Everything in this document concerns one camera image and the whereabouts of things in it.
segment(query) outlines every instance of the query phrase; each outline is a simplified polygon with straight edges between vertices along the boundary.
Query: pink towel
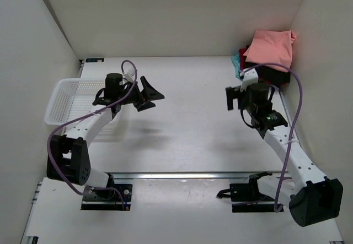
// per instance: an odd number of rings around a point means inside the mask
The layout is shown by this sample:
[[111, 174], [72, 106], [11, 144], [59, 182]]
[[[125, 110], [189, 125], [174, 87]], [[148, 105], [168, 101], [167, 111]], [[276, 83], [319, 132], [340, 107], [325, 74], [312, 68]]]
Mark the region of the pink towel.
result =
[[[244, 53], [247, 62], [253, 63], [280, 63], [290, 68], [292, 63], [292, 44], [296, 39], [296, 34], [291, 31], [275, 32], [266, 30], [256, 30], [253, 42]], [[269, 67], [281, 72], [288, 72], [278, 66]]]

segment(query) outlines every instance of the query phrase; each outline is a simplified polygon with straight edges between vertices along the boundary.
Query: black mounting plate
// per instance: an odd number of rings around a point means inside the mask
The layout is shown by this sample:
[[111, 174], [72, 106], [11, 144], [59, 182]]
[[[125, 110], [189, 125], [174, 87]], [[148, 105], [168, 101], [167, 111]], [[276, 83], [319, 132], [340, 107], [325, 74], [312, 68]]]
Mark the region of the black mounting plate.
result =
[[[249, 183], [231, 183], [232, 203], [253, 202], [265, 197], [261, 193], [254, 194], [254, 188]], [[274, 212], [274, 199], [267, 196], [258, 204], [235, 205], [232, 204], [233, 213], [271, 213]]]
[[[122, 195], [126, 198], [127, 206], [129, 210], [131, 209], [131, 197], [132, 197], [132, 185], [131, 184], [114, 184], [116, 188]], [[81, 210], [115, 210], [115, 211], [127, 211], [126, 208], [122, 206], [122, 202], [118, 195], [114, 195], [111, 199], [100, 198], [95, 192], [89, 193], [89, 189], [85, 188], [84, 196], [82, 197]]]

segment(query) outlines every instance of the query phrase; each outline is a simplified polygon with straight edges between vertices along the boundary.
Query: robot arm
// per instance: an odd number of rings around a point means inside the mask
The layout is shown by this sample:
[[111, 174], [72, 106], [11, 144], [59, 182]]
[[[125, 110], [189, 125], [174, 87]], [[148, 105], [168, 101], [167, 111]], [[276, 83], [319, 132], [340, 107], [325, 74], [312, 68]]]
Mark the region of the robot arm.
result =
[[[133, 85], [129, 81], [123, 84], [123, 79], [122, 74], [108, 74], [105, 79], [105, 88], [98, 91], [91, 111], [98, 111], [122, 99]], [[155, 107], [152, 101], [164, 99], [164, 95], [155, 90], [145, 77], [141, 77], [141, 83], [143, 86], [141, 92], [136, 84], [123, 102], [79, 121], [64, 135], [54, 135], [51, 138], [52, 156], [71, 183], [103, 188], [111, 187], [114, 183], [112, 175], [91, 168], [88, 147], [99, 131], [121, 110], [122, 105], [133, 104], [140, 112]], [[62, 181], [50, 159], [47, 162], [47, 176], [50, 179]], [[97, 194], [106, 195], [107, 191], [99, 191]]]
[[[315, 166], [300, 147], [297, 140], [289, 141], [290, 127], [277, 111], [272, 109], [268, 99], [270, 86], [258, 81], [255, 70], [246, 72], [241, 86], [227, 88], [228, 110], [234, 109], [237, 99], [238, 109], [246, 110], [251, 116], [251, 128], [256, 129], [281, 159], [285, 161], [287, 146], [292, 142], [287, 170], [292, 180], [284, 181], [279, 195], [279, 203], [288, 207], [298, 225], [307, 226], [339, 215], [343, 193], [342, 184], [328, 179], [327, 175]], [[250, 177], [251, 184], [261, 196], [275, 198], [279, 179], [271, 173]]]

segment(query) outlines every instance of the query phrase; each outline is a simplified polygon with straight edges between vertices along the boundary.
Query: white table surface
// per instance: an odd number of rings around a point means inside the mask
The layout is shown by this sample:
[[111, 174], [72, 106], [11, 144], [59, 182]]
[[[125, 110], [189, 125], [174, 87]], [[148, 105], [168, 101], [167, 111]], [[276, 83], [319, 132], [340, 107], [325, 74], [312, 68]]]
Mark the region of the white table surface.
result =
[[217, 199], [229, 181], [133, 181], [131, 211], [80, 210], [82, 197], [44, 179], [27, 236], [38, 244], [329, 244], [341, 241], [334, 219], [300, 227], [283, 213], [232, 213]]
[[[85, 63], [81, 78], [120, 73], [125, 59]], [[119, 120], [107, 126], [110, 131], [99, 135], [89, 147], [94, 168], [105, 172], [282, 169], [277, 155], [257, 131], [243, 123], [239, 111], [227, 111], [225, 88], [240, 84], [230, 57], [128, 59], [137, 66], [138, 81], [144, 75], [165, 99], [142, 112], [133, 105], [124, 106]], [[273, 103], [285, 116], [278, 93]]]

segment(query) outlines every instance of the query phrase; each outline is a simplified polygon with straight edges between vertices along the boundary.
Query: purple cable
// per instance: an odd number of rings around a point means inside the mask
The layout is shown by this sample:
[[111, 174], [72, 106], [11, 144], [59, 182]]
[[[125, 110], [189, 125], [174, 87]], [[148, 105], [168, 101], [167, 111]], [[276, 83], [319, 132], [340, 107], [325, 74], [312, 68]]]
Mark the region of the purple cable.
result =
[[[83, 195], [83, 192], [80, 192], [78, 189], [75, 188], [75, 186], [68, 180], [68, 178], [66, 178], [66, 176], [65, 176], [65, 175], [62, 173], [62, 171], [60, 170], [59, 166], [56, 164], [55, 159], [54, 159], [53, 155], [51, 154], [50, 140], [51, 140], [51, 138], [55, 135], [55, 133], [56, 133], [57, 131], [61, 130], [61, 129], [64, 128], [65, 126], [67, 126], [67, 125], [69, 125], [69, 124], [72, 124], [72, 123], [75, 123], [75, 122], [77, 122], [77, 121], [86, 119], [86, 118], [88, 118], [88, 117], [91, 117], [91, 116], [93, 116], [93, 115], [95, 115], [95, 114], [97, 114], [97, 113], [100, 113], [100, 112], [102, 112], [102, 111], [104, 111], [104, 110], [106, 110], [106, 109], [109, 109], [109, 108], [111, 108], [111, 107], [113, 107], [113, 106], [115, 106], [115, 105], [121, 103], [122, 101], [124, 101], [124, 100], [131, 94], [131, 92], [132, 92], [132, 90], [133, 90], [133, 88], [134, 88], [134, 86], [136, 85], [136, 82], [137, 82], [137, 68], [136, 68], [135, 64], [134, 64], [132, 61], [129, 61], [129, 60], [126, 59], [126, 60], [124, 60], [124, 61], [121, 63], [121, 70], [124, 70], [123, 67], [124, 67], [124, 64], [125, 64], [126, 62], [130, 63], [130, 64], [132, 65], [133, 69], [135, 70], [135, 78], [133, 79], [133, 83], [132, 83], [132, 85], [131, 85], [129, 91], [126, 93], [126, 95], [125, 95], [123, 98], [119, 99], [118, 101], [113, 102], [112, 104], [103, 107], [102, 109], [96, 110], [96, 111], [94, 111], [94, 112], [92, 112], [92, 113], [89, 113], [89, 114], [87, 114], [87, 115], [85, 115], [85, 116], [78, 117], [78, 118], [76, 118], [76, 119], [74, 119], [74, 120], [71, 120], [71, 121], [69, 121], [69, 122], [66, 122], [66, 123], [64, 123], [64, 124], [62, 124], [62, 125], [56, 127], [56, 128], [50, 133], [50, 135], [49, 135], [49, 137], [48, 137], [48, 140], [47, 140], [47, 142], [46, 142], [46, 149], [47, 149], [47, 152], [48, 152], [48, 157], [49, 157], [51, 163], [53, 164], [54, 169], [55, 169], [55, 170], [57, 171], [57, 173], [60, 175], [60, 177], [62, 178], [62, 180], [65, 181], [65, 182], [67, 183], [67, 185], [68, 185], [75, 193], [77, 193], [77, 194], [80, 195], [80, 196]], [[124, 200], [123, 200], [123, 198], [122, 198], [122, 196], [121, 196], [121, 193], [120, 193], [116, 188], [112, 188], [112, 187], [109, 187], [109, 188], [95, 187], [94, 190], [101, 190], [101, 191], [102, 191], [102, 190], [112, 190], [112, 191], [116, 192], [116, 193], [119, 195], [119, 198], [120, 198], [120, 200], [121, 200], [121, 204], [124, 206]]]
[[286, 173], [286, 169], [287, 169], [287, 165], [288, 165], [288, 161], [289, 161], [289, 155], [290, 155], [290, 152], [291, 152], [291, 147], [292, 147], [292, 137], [293, 137], [293, 132], [294, 132], [294, 126], [298, 120], [298, 116], [299, 116], [299, 113], [300, 113], [300, 110], [302, 108], [302, 104], [303, 104], [303, 88], [302, 88], [302, 84], [299, 80], [299, 77], [298, 75], [291, 69], [289, 69], [288, 67], [282, 65], [282, 64], [278, 64], [278, 63], [261, 63], [261, 64], [257, 64], [255, 66], [252, 66], [248, 69], [246, 69], [246, 71], [244, 72], [248, 72], [252, 69], [256, 69], [256, 68], [260, 68], [260, 67], [263, 67], [263, 66], [268, 66], [268, 65], [273, 65], [273, 66], [279, 66], [279, 67], [282, 67], [283, 69], [286, 69], [287, 71], [289, 71], [290, 73], [292, 73], [293, 77], [295, 78], [295, 80], [297, 81], [298, 83], [298, 87], [299, 87], [299, 104], [298, 104], [298, 109], [297, 109], [297, 112], [294, 116], [294, 119], [293, 119], [293, 122], [292, 122], [292, 126], [291, 126], [291, 129], [289, 131], [289, 139], [288, 139], [288, 147], [287, 147], [287, 152], [286, 152], [286, 156], [285, 156], [285, 160], [283, 162], [283, 168], [282, 168], [282, 171], [281, 171], [281, 176], [280, 176], [280, 179], [279, 179], [279, 182], [278, 182], [278, 187], [277, 187], [277, 191], [276, 191], [276, 197], [275, 197], [275, 212], [278, 213], [279, 211], [281, 211], [282, 209], [282, 205], [278, 206], [278, 198], [280, 196], [280, 191], [281, 191], [281, 187], [282, 187], [282, 183], [285, 179], [285, 173]]
[[256, 201], [251, 201], [251, 202], [243, 202], [243, 203], [236, 203], [236, 204], [232, 204], [232, 205], [248, 205], [248, 204], [257, 204], [260, 203], [261, 201], [265, 200], [267, 196], [262, 197], [259, 200]]

